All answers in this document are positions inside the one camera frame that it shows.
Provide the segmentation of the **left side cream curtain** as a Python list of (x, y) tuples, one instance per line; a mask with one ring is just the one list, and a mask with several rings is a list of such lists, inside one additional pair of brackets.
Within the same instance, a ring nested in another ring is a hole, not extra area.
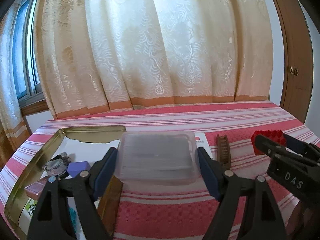
[(15, 0), (1, 20), (1, 167), (30, 136), (23, 120), (14, 83), (12, 41), (22, 0)]

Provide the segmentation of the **red striped tablecloth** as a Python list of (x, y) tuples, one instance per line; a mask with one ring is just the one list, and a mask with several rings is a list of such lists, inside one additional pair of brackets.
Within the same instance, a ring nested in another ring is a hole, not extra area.
[[(1, 206), (35, 153), (60, 128), (124, 126), (127, 131), (203, 132), (216, 153), (216, 136), (226, 135), (231, 146), (231, 169), (240, 177), (265, 175), (269, 158), (255, 155), (255, 131), (281, 130), (299, 140), (319, 144), (319, 138), (298, 119), (269, 101), (178, 106), (83, 115), (46, 122), (14, 153), (1, 170)], [(203, 181), (177, 189), (124, 187), (114, 232), (115, 239), (201, 239), (218, 206)]]

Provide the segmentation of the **black patterned round object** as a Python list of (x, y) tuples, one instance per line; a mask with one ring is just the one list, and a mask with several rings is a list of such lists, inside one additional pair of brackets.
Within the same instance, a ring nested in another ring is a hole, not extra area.
[(55, 176), (61, 179), (69, 176), (68, 166), (71, 163), (71, 159), (66, 152), (58, 154), (50, 161), (46, 162), (42, 169), (47, 173), (47, 176)]

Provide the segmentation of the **red toy brick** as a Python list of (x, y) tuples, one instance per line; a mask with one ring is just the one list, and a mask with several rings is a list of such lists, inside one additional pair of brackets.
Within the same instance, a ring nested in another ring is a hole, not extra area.
[(265, 152), (260, 149), (263, 146), (263, 143), (265, 142), (271, 146), (287, 146), (287, 140), (285, 139), (284, 133), (281, 130), (255, 131), (251, 136), (251, 142), (255, 155), (265, 154)]

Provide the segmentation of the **clear plastic box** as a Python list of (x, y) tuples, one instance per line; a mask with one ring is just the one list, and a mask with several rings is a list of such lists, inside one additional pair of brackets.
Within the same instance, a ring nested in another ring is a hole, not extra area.
[(195, 134), (125, 132), (114, 175), (126, 184), (188, 185), (200, 177)]

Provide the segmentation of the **blue toy brick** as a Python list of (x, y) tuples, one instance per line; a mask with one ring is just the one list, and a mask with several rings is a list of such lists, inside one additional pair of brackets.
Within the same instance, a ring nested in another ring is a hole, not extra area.
[(71, 217), (74, 232), (77, 232), (76, 211), (73, 208), (69, 207), (69, 214)]

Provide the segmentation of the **purple toy cube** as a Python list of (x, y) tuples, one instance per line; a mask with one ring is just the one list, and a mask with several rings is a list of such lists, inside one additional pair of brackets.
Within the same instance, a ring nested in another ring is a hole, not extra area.
[(74, 178), (76, 177), (81, 171), (89, 171), (91, 169), (90, 164), (87, 161), (81, 162), (74, 162), (70, 163), (67, 168), (68, 174)]

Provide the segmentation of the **brown rectangular small box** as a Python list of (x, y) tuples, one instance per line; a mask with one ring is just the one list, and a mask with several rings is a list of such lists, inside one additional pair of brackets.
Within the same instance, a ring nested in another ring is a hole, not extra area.
[(48, 176), (41, 178), (40, 180), (26, 186), (24, 188), (25, 194), (33, 199), (33, 200), (39, 200), (39, 197), (47, 183)]

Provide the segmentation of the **brass door knob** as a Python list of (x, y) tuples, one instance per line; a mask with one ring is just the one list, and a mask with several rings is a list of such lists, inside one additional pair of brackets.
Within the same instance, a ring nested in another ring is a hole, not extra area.
[(290, 73), (294, 76), (299, 75), (299, 70), (297, 68), (294, 68), (293, 66), (290, 67)]

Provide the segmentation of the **green toy brick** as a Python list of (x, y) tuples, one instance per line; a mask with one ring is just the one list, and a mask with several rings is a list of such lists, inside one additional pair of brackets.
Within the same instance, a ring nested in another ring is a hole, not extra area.
[(27, 202), (25, 209), (28, 212), (29, 216), (33, 216), (33, 213), (36, 209), (37, 206), (37, 201), (34, 199), (29, 199), (29, 201)]

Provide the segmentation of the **white red small box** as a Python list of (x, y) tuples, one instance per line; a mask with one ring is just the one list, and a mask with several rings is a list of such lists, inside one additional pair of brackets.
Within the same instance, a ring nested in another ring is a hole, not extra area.
[(203, 147), (206, 152), (208, 153), (208, 155), (214, 159), (214, 156), (212, 155), (210, 146), (208, 144), (208, 140), (206, 138), (206, 135), (203, 132), (195, 132), (195, 139), (196, 139), (196, 145), (197, 147)]

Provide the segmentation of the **brown wooden comb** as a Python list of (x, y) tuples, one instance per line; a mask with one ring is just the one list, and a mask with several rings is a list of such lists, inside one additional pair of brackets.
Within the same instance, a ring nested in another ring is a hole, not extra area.
[(225, 170), (231, 168), (231, 149), (227, 135), (216, 137), (217, 145), (217, 161), (223, 166)]

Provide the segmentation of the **gold metal tray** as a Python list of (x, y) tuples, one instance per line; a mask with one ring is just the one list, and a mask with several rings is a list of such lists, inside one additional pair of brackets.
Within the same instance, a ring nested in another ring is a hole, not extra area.
[(53, 157), (63, 139), (96, 144), (108, 143), (119, 139), (125, 132), (125, 127), (72, 127), (54, 129), (54, 132), (54, 134), (34, 133), (1, 171), (1, 201), (4, 203), (4, 217), (19, 239), (27, 238), (27, 233), (19, 225), (19, 219), (29, 200), (24, 188), (40, 179), (42, 166)]

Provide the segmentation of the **brown wooden door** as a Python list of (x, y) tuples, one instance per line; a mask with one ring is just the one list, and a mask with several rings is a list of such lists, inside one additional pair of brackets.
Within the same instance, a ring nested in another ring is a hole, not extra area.
[[(273, 0), (284, 44), (284, 84), (280, 107), (305, 122), (313, 86), (313, 51), (310, 31), (298, 0)], [(290, 73), (290, 67), (299, 75)]]

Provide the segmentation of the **window with metal frame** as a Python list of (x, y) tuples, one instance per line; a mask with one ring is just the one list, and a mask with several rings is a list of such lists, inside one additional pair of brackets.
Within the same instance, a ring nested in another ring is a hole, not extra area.
[(12, 63), (16, 95), (21, 108), (44, 99), (34, 48), (34, 20), (37, 0), (22, 0), (14, 25)]

